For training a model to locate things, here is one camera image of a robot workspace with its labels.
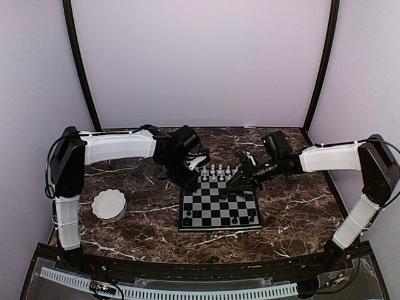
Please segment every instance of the white bowl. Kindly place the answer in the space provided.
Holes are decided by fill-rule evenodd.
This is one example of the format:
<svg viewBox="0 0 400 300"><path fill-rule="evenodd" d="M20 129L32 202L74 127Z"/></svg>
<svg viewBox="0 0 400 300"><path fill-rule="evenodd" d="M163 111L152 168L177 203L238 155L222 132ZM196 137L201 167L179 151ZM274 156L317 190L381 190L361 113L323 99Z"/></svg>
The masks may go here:
<svg viewBox="0 0 400 300"><path fill-rule="evenodd" d="M125 195L117 189L100 192L93 199L92 212L103 221L119 221L126 212Z"/></svg>

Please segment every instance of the black cable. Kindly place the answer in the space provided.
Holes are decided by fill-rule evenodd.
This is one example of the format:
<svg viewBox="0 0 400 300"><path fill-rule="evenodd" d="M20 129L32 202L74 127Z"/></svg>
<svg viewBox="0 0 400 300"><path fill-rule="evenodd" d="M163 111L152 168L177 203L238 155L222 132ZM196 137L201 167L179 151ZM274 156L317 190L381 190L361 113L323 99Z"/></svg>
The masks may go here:
<svg viewBox="0 0 400 300"><path fill-rule="evenodd" d="M107 283L107 284L110 284L110 285L114 286L114 287L121 293L121 300L124 300L124 292L123 292L123 290L122 290L117 284L114 284L114 283L112 283L111 281L108 281L107 279L104 279L104 278L100 278L100 277L97 277L97 276L92 276L92 275L88 275L88 274L86 274L86 273L80 272L80 271L78 271L78 270L75 270L73 267L71 267L71 266L69 265L69 263L66 261L64 255L63 255L63 249L62 249L62 247L61 247L61 243L60 243L60 239L59 239L59 236L58 236L58 232L57 232L57 247L58 247L58 249L59 249L60 258L62 259L63 263L64 263L69 269L71 269L74 273L79 274L79 275L83 275L83 276L88 276L88 277L90 277L92 280L94 279L94 280L101 281L101 282L103 282L103 283Z"/></svg>

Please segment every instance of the table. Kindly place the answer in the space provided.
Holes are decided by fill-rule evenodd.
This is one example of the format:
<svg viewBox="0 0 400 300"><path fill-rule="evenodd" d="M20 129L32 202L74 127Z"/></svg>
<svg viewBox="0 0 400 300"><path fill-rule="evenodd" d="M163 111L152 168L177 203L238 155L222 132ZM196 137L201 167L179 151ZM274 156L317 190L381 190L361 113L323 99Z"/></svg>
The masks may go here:
<svg viewBox="0 0 400 300"><path fill-rule="evenodd" d="M234 154L247 149L267 161L261 138L276 128L196 128L210 150L211 163L237 166ZM298 128L280 129L296 151L307 146ZM265 184L257 192L263 228L255 231L178 232L179 188L158 181L151 159L118 159L86 167L79 202L82 246L85 253L155 263L245 263L289 258L323 250L323 244L343 221L339 206L320 172ZM119 189L127 211L118 222L106 223L91 212L101 191ZM56 244L55 235L51 245Z"/></svg>

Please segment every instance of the wire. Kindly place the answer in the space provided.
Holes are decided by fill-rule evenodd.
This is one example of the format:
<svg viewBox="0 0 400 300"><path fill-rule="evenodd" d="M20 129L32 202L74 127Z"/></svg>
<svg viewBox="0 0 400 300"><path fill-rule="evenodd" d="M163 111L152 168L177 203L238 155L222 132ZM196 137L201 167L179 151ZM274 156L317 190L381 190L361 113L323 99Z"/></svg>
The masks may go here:
<svg viewBox="0 0 400 300"><path fill-rule="evenodd" d="M284 176L285 176L285 182L284 182L284 184L282 186L279 186L279 187L277 187L275 189L268 188L268 186L267 186L267 190L268 191L278 191L280 189L283 189L288 184L288 181L289 181L288 175L285 174Z"/></svg>
<svg viewBox="0 0 400 300"><path fill-rule="evenodd" d="M66 261L66 259L65 259L65 257L64 257L63 249L62 249L62 247L61 247L61 243L60 243L60 239L59 239L58 233L57 233L57 247L58 247L58 249L59 249L60 258L62 259L63 263L64 263L69 269L71 269L74 273L77 273L77 274L83 275L83 276L89 276L92 280L94 279L94 280L101 281L101 282L103 282L103 283L107 283L107 284L110 284L110 285L114 286L114 287L121 293L121 300L124 300L124 292L123 292L123 290L122 290L117 284L114 284L114 283L112 283L111 281L108 281L107 279L104 279L104 278L100 278L100 277L97 277L97 276L88 275L88 274L86 274L86 273L83 273L83 272L80 272L80 271L78 271L78 270L75 270L73 267L71 267L71 265Z"/></svg>

